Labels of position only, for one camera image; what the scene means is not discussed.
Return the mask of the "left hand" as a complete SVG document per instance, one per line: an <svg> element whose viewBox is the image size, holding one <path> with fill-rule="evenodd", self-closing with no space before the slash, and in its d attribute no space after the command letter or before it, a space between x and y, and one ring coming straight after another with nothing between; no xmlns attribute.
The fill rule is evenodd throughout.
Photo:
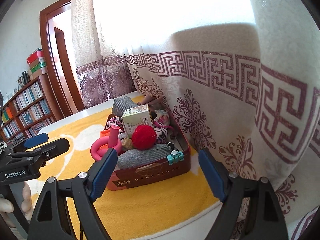
<svg viewBox="0 0 320 240"><path fill-rule="evenodd" d="M32 214L31 190L26 182L1 186L1 216L7 226L28 232Z"/></svg>

